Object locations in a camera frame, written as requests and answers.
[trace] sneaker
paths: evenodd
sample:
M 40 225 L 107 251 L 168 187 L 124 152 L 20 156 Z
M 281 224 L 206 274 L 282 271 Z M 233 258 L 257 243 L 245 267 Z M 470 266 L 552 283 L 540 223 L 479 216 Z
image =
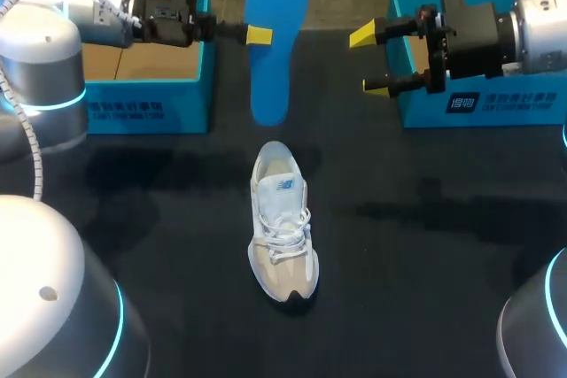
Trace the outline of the sneaker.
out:
M 254 236 L 248 258 L 258 283 L 277 302 L 308 300 L 319 279 L 319 260 L 311 244 L 307 184 L 283 143 L 262 147 L 250 191 Z

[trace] black cloth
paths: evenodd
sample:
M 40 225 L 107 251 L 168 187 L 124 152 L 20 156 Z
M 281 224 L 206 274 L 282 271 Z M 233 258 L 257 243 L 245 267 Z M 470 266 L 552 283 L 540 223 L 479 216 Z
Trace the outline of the black cloth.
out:
M 209 135 L 90 136 L 45 159 L 44 201 L 144 317 L 152 376 L 502 376 L 501 308 L 566 235 L 561 128 L 404 130 L 395 101 L 361 93 L 383 54 L 347 40 L 301 33 L 280 127 L 254 124 L 245 51 L 219 42 Z M 268 302 L 246 255 L 268 140 L 309 187 L 321 278 L 299 317 Z M 0 177 L 29 195 L 31 161 Z

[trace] shoe insole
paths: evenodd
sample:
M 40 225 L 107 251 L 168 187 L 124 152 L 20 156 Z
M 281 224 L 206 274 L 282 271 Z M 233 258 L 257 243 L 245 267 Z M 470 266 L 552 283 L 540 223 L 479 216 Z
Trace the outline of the shoe insole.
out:
M 245 22 L 271 28 L 271 46 L 249 46 L 252 115 L 262 126 L 285 120 L 293 44 L 307 14 L 307 0 L 246 0 Z

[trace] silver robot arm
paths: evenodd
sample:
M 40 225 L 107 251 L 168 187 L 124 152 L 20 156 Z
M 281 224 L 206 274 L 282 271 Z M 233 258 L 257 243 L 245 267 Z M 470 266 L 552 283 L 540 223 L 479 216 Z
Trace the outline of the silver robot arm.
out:
M 504 13 L 492 3 L 440 0 L 440 4 L 440 10 L 435 4 L 423 5 L 415 16 L 374 19 L 351 35 L 353 48 L 385 44 L 404 35 L 427 41 L 429 69 L 366 80 L 366 91 L 388 89 L 389 96 L 398 96 L 426 88 L 434 94 L 445 91 L 447 78 L 567 69 L 567 0 L 516 0 Z
M 87 132 L 82 42 L 187 47 L 224 36 L 242 44 L 266 44 L 264 36 L 257 37 L 266 31 L 271 41 L 271 30 L 217 23 L 213 14 L 197 10 L 197 0 L 19 0 L 0 19 L 0 65 L 42 152 L 62 150 Z M 28 152 L 27 137 L 2 96 L 0 164 Z
M 134 0 L 108 1 L 131 15 Z M 72 148 L 87 134 L 82 42 L 127 48 L 134 28 L 98 0 L 19 0 L 0 19 L 0 66 L 42 153 Z M 0 164 L 29 152 L 18 114 L 0 96 Z

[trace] shoelace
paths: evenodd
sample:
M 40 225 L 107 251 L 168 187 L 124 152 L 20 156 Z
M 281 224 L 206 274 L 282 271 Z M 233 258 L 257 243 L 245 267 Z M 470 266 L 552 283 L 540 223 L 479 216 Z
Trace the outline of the shoelace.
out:
M 306 208 L 301 212 L 300 222 L 294 222 L 285 216 L 277 219 L 275 225 L 269 225 L 260 215 L 260 223 L 266 229 L 264 240 L 269 248 L 269 257 L 273 264 L 287 258 L 297 258 L 307 253 L 306 233 L 310 233 L 311 212 Z M 292 223 L 296 228 L 284 228 L 285 223 Z

